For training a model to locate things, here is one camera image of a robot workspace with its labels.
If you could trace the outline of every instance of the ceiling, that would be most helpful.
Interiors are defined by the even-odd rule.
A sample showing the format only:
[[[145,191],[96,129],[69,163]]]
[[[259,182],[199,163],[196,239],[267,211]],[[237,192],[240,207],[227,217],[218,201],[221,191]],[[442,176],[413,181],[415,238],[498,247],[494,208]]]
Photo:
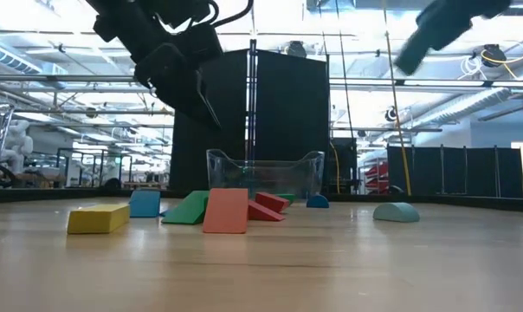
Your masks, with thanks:
[[[291,41],[302,41],[308,57],[325,60],[330,55],[330,76],[341,80],[348,78],[382,79],[403,78],[400,71],[390,72],[385,32],[389,30],[391,55],[397,55],[411,33],[416,29],[415,18],[430,1],[390,1],[388,25],[380,0],[358,0],[354,9],[352,1],[340,0],[339,13],[333,9],[333,0],[326,1],[321,12],[308,11],[306,0],[256,0],[255,7],[240,20],[218,28],[219,39],[226,51],[246,49],[252,38],[258,49],[283,51]],[[217,2],[220,16],[230,16],[246,5],[246,0]],[[523,8],[523,1],[514,1]],[[69,75],[132,75],[133,66],[128,53],[119,42],[102,41],[92,30],[95,12],[85,0],[2,0],[0,1],[0,43],[10,47],[23,59],[34,64],[54,63]],[[431,51],[419,70],[411,77],[433,80],[510,80],[504,67],[481,68],[465,75],[467,59],[474,51],[479,53],[484,44],[499,44],[512,69],[523,67],[523,10],[511,16],[498,16],[493,20],[474,19],[474,27],[442,51]],[[0,64],[0,74],[17,74]],[[37,99],[36,108],[52,107],[53,93],[37,92],[41,85],[31,83],[1,83],[11,90],[18,88],[24,95]],[[73,83],[75,88],[138,88],[129,84],[94,85]],[[171,143],[172,109],[148,93],[86,93],[58,94],[56,103],[62,109],[75,110],[95,107],[106,110],[165,110],[167,115],[86,115],[57,114],[50,116],[56,124],[67,122],[104,124],[114,123],[166,125],[166,129],[149,129],[152,141]],[[398,89],[397,104],[404,118],[413,118],[432,107],[457,96],[456,92],[441,88]],[[345,114],[348,105],[353,127],[381,127],[390,125],[385,112],[393,103],[388,88],[333,88],[331,92],[333,116],[336,127],[348,127]],[[66,127],[83,134],[86,130]],[[118,136],[125,131],[103,127],[94,129],[105,135]],[[119,139],[132,140],[128,137]]]

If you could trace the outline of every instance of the table surface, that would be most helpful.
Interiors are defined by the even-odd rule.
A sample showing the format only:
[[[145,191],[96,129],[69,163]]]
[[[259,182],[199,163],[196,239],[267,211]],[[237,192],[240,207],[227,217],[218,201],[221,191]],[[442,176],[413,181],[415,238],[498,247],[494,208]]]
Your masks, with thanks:
[[[417,205],[398,224],[332,203],[246,235],[157,219],[66,235],[70,210],[126,201],[0,204],[0,311],[523,311],[523,213]]]

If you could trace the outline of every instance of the triangular block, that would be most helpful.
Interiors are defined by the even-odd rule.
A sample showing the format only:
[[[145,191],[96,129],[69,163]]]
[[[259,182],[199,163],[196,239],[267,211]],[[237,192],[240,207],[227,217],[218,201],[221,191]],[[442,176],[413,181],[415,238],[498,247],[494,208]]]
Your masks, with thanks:
[[[204,233],[243,234],[248,226],[248,189],[211,189]]]
[[[248,202],[248,218],[258,221],[282,221],[283,215],[264,207],[253,200]]]
[[[277,213],[289,206],[288,200],[265,192],[256,193],[255,202]]]
[[[375,208],[373,218],[383,221],[409,223],[419,221],[419,213],[414,206],[407,203],[386,203]]]
[[[329,208],[329,201],[323,195],[313,195],[306,202],[307,208]]]
[[[164,224],[200,224],[206,212],[210,191],[194,191],[174,209],[166,211]]]
[[[275,194],[275,196],[288,200],[288,205],[292,205],[296,200],[296,195],[294,194]]]
[[[131,195],[131,218],[156,218],[159,216],[159,191],[137,190]]]

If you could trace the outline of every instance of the white robot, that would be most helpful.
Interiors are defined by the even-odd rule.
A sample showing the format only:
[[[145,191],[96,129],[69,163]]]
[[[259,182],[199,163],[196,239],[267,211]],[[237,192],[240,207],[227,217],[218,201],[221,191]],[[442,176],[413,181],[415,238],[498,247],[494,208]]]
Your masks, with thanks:
[[[27,135],[28,128],[28,121],[13,120],[5,138],[0,162],[8,163],[8,169],[14,174],[23,172],[25,156],[29,156],[33,152],[33,139]]]

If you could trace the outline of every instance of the blue arch block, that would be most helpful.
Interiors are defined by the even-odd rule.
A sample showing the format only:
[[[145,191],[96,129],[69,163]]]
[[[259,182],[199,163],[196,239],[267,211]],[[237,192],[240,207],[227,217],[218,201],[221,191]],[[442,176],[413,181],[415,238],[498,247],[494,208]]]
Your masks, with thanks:
[[[307,208],[329,208],[329,201],[323,195],[314,195],[307,200]]]
[[[130,202],[131,218],[155,218],[159,216],[160,198],[159,191],[134,191]]]
[[[417,222],[419,221],[419,212],[414,206],[407,203],[386,203],[375,208],[373,218],[394,222]]]

